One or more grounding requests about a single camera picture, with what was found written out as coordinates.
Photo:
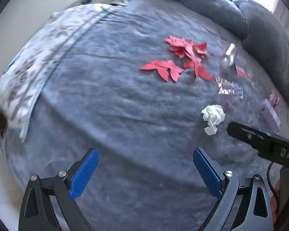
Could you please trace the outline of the person's right hand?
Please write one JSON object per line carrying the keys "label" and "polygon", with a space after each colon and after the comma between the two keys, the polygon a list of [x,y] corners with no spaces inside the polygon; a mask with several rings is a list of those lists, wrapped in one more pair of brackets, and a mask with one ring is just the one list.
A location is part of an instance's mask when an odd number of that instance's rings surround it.
{"label": "person's right hand", "polygon": [[273,223],[276,222],[277,219],[277,212],[279,209],[279,193],[280,193],[280,179],[277,180],[275,186],[271,189],[273,196],[271,198],[271,211],[272,211],[272,218]]}

